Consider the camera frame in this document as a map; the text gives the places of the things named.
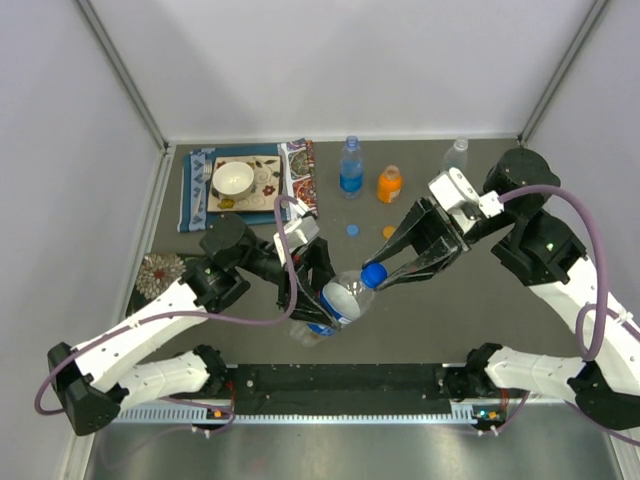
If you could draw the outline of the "orange bottle cap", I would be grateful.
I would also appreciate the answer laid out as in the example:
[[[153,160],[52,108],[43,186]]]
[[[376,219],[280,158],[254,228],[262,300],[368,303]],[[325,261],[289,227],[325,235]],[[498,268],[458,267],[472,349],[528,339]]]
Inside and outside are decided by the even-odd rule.
[[[382,235],[385,239],[389,239],[395,232],[396,228],[393,226],[384,227],[382,230]]]

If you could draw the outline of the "clear water bottle blue cap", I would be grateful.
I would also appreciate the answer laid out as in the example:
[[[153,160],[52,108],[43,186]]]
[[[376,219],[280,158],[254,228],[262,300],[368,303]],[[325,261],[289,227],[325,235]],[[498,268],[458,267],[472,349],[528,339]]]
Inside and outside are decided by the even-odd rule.
[[[337,321],[337,328],[295,321],[290,328],[290,337],[305,347],[313,347],[361,318],[375,298],[375,290],[363,285],[361,270],[337,274],[321,291],[322,304]]]

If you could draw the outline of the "orange juice bottle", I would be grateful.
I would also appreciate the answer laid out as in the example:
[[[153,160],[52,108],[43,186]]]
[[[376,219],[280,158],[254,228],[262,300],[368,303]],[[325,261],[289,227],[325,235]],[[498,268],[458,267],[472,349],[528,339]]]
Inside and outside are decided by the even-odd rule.
[[[380,174],[377,184],[377,198],[384,204],[395,202],[402,190],[403,177],[400,169],[395,165],[389,165]]]

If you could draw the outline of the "blue liquid bottle blue cap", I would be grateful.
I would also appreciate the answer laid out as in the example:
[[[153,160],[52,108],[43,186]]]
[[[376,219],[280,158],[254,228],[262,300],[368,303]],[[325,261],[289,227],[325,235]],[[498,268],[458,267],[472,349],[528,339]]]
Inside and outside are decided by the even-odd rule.
[[[339,185],[346,198],[356,198],[364,181],[364,154],[357,136],[346,138],[340,159]]]

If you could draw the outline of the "clear bottle green label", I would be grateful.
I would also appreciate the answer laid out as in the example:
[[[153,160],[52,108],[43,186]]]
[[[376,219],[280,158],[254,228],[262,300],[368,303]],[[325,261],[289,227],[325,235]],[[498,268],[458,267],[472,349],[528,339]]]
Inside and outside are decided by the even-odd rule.
[[[465,137],[457,138],[452,146],[445,153],[442,163],[441,172],[456,168],[460,171],[466,169],[469,155],[469,141]]]

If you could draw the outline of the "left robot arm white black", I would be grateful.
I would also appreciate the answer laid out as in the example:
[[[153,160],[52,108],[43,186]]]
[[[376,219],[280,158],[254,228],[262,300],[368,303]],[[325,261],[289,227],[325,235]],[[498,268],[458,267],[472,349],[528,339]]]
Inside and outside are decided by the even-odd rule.
[[[327,242],[305,213],[270,240],[237,214],[216,219],[200,240],[203,256],[162,294],[104,334],[76,346],[60,343],[47,359],[52,387],[78,436],[93,434],[123,411],[176,394],[216,396],[226,387],[217,350],[197,346],[170,360],[144,360],[169,340],[221,314],[250,288],[249,272],[277,286],[288,318],[336,326],[319,293],[333,277]]]

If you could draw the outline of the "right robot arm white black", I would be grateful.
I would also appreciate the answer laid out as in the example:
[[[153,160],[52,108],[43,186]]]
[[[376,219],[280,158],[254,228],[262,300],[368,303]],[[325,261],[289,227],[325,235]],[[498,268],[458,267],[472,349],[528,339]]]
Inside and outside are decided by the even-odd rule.
[[[540,154],[506,151],[481,189],[456,168],[439,174],[372,261],[412,248],[415,258],[384,286],[427,281],[496,231],[503,237],[493,255],[554,310],[580,353],[553,357],[486,343],[444,377],[445,392],[462,399],[517,389],[562,400],[610,431],[637,428],[639,329],[610,292],[592,215]]]

